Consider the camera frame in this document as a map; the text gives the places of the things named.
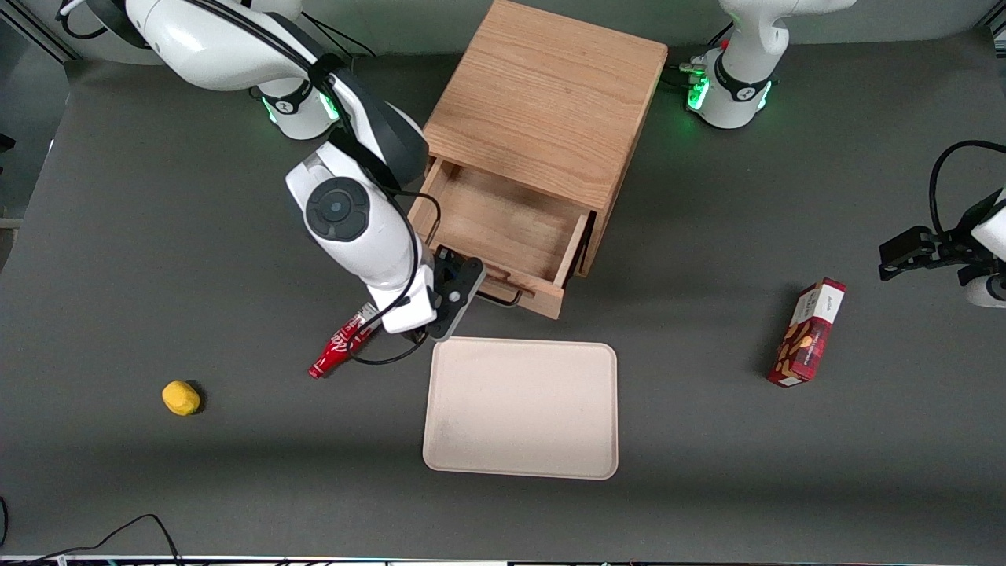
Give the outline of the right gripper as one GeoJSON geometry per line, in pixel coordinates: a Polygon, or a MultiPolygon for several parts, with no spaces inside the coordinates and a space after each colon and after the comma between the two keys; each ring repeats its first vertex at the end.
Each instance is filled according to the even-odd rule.
{"type": "MultiPolygon", "coordinates": [[[[463,255],[452,248],[438,246],[435,250],[435,274],[439,274],[441,304],[466,304],[472,280],[463,255]]],[[[368,285],[367,290],[381,316],[381,325],[392,334],[420,329],[437,319],[431,263],[420,263],[418,273],[407,290],[380,289],[368,285]]]]}

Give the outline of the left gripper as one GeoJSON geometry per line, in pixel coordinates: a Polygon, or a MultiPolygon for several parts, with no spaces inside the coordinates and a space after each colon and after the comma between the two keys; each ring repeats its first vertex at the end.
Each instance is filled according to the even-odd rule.
{"type": "Polygon", "coordinates": [[[878,247],[881,281],[891,281],[909,271],[937,268],[941,259],[984,273],[1004,272],[1004,189],[993,191],[968,208],[951,230],[942,228],[935,192],[931,191],[931,222],[938,244],[930,229],[913,226],[878,247]]]}

